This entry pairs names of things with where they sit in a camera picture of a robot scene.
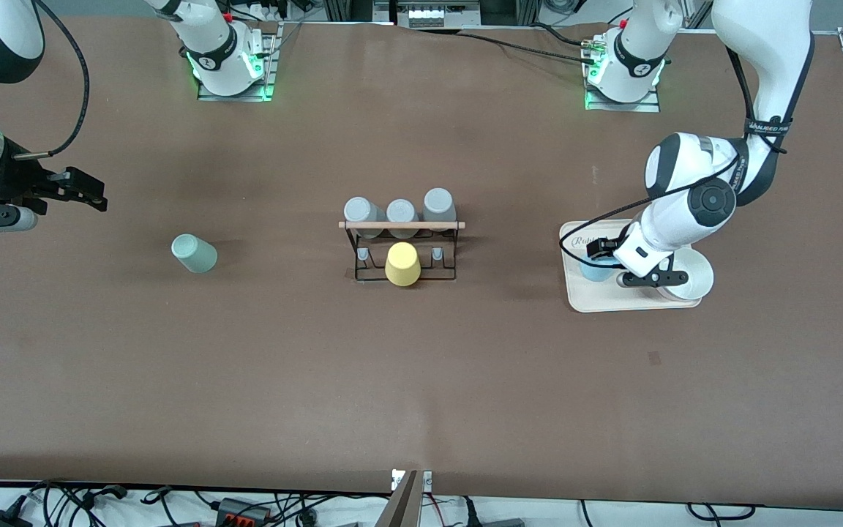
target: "table surface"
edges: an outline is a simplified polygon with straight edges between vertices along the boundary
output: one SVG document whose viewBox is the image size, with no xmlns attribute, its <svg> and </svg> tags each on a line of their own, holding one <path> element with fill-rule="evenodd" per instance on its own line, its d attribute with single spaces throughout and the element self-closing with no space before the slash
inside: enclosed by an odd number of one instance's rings
<svg viewBox="0 0 843 527">
<path fill-rule="evenodd" d="M 159 20 L 71 19 L 93 93 L 45 165 L 107 183 L 0 234 L 0 477 L 843 507 L 843 55 L 818 37 L 772 190 L 698 244 L 693 310 L 575 313 L 558 227 L 642 197 L 673 131 L 733 137 L 722 44 L 682 34 L 659 114 L 582 109 L 575 64 L 305 26 L 267 104 L 194 100 Z M 572 28 L 572 36 L 600 26 Z M 539 31 L 495 37 L 555 51 Z M 59 34 L 0 127 L 60 143 Z M 342 205 L 454 193 L 456 283 L 357 284 Z M 189 231 L 211 273 L 168 252 Z"/>
</svg>

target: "white cup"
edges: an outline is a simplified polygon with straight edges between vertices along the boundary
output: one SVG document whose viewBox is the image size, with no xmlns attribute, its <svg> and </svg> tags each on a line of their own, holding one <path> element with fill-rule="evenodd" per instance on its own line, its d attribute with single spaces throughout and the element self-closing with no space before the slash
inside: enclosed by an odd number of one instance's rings
<svg viewBox="0 0 843 527">
<path fill-rule="evenodd" d="M 705 255 L 690 247 L 682 247 L 675 251 L 673 271 L 685 271 L 689 274 L 689 281 L 682 285 L 660 287 L 662 296 L 669 300 L 690 302 L 703 298 L 713 287 L 713 268 Z"/>
<path fill-rule="evenodd" d="M 347 221 L 385 221 L 382 209 L 375 206 L 372 201 L 357 196 L 349 199 L 344 205 L 344 220 Z M 357 231 L 362 238 L 375 238 L 382 234 L 382 229 L 360 229 Z"/>
<path fill-rule="evenodd" d="M 389 221 L 418 221 L 419 214 L 415 212 L 415 206 L 409 200 L 394 200 L 386 207 L 386 217 Z M 418 233 L 418 229 L 389 229 L 389 233 L 402 240 L 411 238 Z"/>
<path fill-rule="evenodd" d="M 454 197 L 444 189 L 431 189 L 424 195 L 425 221 L 457 221 L 457 211 L 454 210 Z"/>
</svg>

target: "black wire rack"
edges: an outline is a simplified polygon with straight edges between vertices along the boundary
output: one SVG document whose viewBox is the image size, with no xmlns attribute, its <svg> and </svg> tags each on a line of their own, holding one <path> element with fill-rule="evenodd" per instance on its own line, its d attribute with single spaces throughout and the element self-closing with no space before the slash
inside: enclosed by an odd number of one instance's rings
<svg viewBox="0 0 843 527">
<path fill-rule="evenodd" d="M 427 254 L 419 250 L 422 280 L 457 280 L 457 243 L 461 231 L 466 228 L 462 221 L 341 221 L 338 227 L 347 233 L 353 250 L 353 278 L 359 283 L 385 281 L 386 257 L 372 256 L 374 249 L 389 251 L 394 243 L 411 243 L 416 249 L 430 249 Z M 418 230 L 411 238 L 392 236 L 391 230 Z M 379 236 L 360 236 L 360 230 L 382 230 Z M 435 250 L 441 250 L 441 259 L 435 260 Z"/>
</svg>

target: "white plate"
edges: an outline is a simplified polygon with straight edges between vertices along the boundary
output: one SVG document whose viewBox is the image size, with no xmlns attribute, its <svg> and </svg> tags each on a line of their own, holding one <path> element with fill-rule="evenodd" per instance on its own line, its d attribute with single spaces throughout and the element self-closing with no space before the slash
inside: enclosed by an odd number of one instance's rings
<svg viewBox="0 0 843 527">
<path fill-rule="evenodd" d="M 585 256 L 585 246 L 598 238 L 613 238 L 618 236 L 623 227 L 630 220 L 600 220 L 597 223 L 577 231 L 574 236 L 566 240 L 568 250 L 578 256 Z M 583 221 L 569 221 L 558 230 L 560 239 L 571 229 L 581 225 Z M 565 264 L 565 284 L 568 286 L 568 301 L 575 310 L 581 313 L 601 313 L 602 311 L 630 311 L 630 310 L 681 310 L 685 307 L 695 307 L 700 299 L 692 301 L 669 300 L 659 294 L 652 287 L 620 287 L 616 285 L 616 277 L 625 270 L 618 270 L 612 277 L 595 283 L 583 277 L 578 261 L 571 256 L 561 253 Z"/>
</svg>

